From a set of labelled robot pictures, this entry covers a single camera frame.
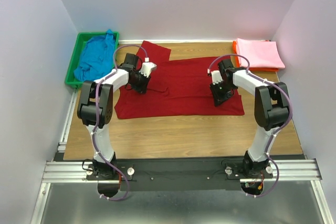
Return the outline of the red t-shirt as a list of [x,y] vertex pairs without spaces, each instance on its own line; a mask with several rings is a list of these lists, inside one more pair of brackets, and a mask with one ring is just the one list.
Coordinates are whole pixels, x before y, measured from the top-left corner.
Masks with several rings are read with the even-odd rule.
[[242,98],[233,92],[228,101],[215,106],[209,88],[212,80],[206,69],[214,57],[170,60],[171,50],[143,41],[136,53],[141,59],[149,56],[157,65],[145,94],[120,88],[115,105],[119,119],[177,115],[244,115]]

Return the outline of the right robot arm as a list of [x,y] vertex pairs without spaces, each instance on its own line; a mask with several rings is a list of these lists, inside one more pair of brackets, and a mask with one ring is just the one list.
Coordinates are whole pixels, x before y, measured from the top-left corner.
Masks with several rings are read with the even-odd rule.
[[212,82],[209,85],[215,106],[219,106],[242,88],[254,96],[254,118],[257,131],[254,141],[246,151],[242,172],[255,175],[262,172],[270,161],[269,153],[278,133],[292,119],[291,101],[283,82],[271,82],[253,74],[248,67],[235,68],[229,59],[218,63],[212,70],[213,62],[207,69]]

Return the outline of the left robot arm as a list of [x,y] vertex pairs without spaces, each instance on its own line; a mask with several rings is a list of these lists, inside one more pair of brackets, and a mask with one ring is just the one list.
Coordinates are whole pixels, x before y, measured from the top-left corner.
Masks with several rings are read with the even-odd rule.
[[113,94],[129,85],[140,94],[145,94],[151,73],[157,65],[148,57],[137,68],[140,57],[126,54],[124,62],[95,81],[85,81],[81,87],[77,116],[87,128],[94,149],[92,164],[85,169],[88,177],[114,179],[119,171],[114,164],[115,151],[110,142],[109,124],[113,114]]

